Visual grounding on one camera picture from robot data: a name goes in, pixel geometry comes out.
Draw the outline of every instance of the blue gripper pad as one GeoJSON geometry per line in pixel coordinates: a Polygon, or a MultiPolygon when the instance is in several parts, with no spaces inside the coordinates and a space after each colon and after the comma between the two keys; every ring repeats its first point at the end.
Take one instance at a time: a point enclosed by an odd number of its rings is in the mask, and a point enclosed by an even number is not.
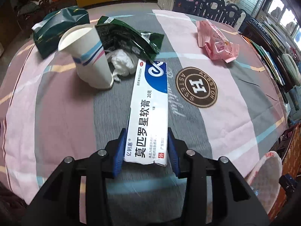
{"type": "Polygon", "coordinates": [[[116,154],[113,157],[113,176],[116,177],[122,168],[122,162],[124,157],[124,151],[125,151],[125,143],[126,143],[126,129],[123,128],[121,130],[121,133],[118,138],[119,144],[116,150],[116,154]]]}
{"type": "Polygon", "coordinates": [[[173,172],[175,173],[176,176],[178,176],[180,174],[179,157],[176,152],[174,142],[175,142],[175,140],[173,139],[172,134],[170,133],[170,131],[168,131],[168,134],[167,134],[168,155],[170,157],[170,163],[171,163],[173,172]]]}

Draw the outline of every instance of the circular logo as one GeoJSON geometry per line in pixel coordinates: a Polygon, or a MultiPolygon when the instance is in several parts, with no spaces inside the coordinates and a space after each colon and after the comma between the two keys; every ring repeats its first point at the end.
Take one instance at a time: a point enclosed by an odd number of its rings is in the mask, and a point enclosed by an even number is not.
{"type": "Polygon", "coordinates": [[[214,80],[198,68],[182,69],[177,74],[176,87],[187,102],[197,107],[209,107],[216,102],[217,87],[214,80]]]}

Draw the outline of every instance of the window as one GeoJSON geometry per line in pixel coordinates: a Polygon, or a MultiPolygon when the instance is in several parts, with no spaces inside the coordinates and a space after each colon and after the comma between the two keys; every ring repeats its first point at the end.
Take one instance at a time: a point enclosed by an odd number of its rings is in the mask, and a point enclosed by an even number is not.
{"type": "Polygon", "coordinates": [[[290,35],[294,32],[297,20],[291,10],[288,10],[287,8],[285,9],[284,14],[280,19],[280,24],[287,29],[290,35]]]}
{"type": "Polygon", "coordinates": [[[299,50],[301,50],[301,28],[291,9],[284,3],[281,0],[272,0],[267,8],[267,14],[278,27],[283,28],[283,31],[294,40],[299,50]]]}
{"type": "Polygon", "coordinates": [[[283,2],[281,2],[281,0],[273,0],[268,9],[268,13],[278,20],[280,18],[283,8],[284,4],[283,2]]]}

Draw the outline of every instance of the green bag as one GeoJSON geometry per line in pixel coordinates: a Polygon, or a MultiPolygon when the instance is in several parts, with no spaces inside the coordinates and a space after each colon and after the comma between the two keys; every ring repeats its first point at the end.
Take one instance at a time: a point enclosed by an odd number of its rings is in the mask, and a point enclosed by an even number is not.
{"type": "Polygon", "coordinates": [[[48,57],[58,49],[60,38],[67,30],[89,23],[88,12],[78,6],[66,7],[48,14],[33,27],[33,39],[42,58],[48,57]]]}
{"type": "Polygon", "coordinates": [[[102,16],[95,26],[105,50],[123,49],[141,59],[154,60],[159,54],[163,34],[137,31],[114,18],[102,16]]]}

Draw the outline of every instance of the crumpled wrapper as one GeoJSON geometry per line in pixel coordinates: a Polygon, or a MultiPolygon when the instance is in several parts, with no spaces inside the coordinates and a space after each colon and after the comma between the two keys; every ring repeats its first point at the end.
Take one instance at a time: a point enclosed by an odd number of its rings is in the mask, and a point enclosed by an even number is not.
{"type": "Polygon", "coordinates": [[[209,20],[197,21],[196,24],[198,45],[206,48],[210,59],[223,59],[229,63],[238,57],[239,45],[229,42],[209,20]]]}

